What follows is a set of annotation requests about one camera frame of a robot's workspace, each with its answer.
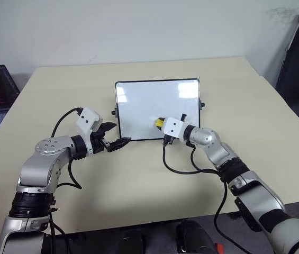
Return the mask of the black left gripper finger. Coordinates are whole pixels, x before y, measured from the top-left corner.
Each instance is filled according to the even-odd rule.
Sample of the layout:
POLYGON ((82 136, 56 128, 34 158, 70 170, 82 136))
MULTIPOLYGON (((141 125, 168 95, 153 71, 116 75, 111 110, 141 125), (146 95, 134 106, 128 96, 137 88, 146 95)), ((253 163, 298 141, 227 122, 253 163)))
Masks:
POLYGON ((107 152, 113 152, 126 146, 131 141, 129 137, 119 138, 107 146, 107 152))
POLYGON ((102 132, 108 132, 109 130, 113 129, 114 127, 116 127, 116 123, 105 122, 100 125, 99 130, 102 132))

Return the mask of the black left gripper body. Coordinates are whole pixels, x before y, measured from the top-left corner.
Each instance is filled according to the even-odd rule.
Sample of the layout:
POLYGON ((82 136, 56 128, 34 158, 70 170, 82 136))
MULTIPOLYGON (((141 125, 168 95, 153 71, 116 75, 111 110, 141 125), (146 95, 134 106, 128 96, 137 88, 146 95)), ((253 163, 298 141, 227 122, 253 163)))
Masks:
POLYGON ((92 132, 90 134, 90 143, 92 145, 92 153, 96 154, 107 149, 110 144, 109 141, 105 139, 105 133, 99 130, 101 124, 95 123, 92 126, 92 132))

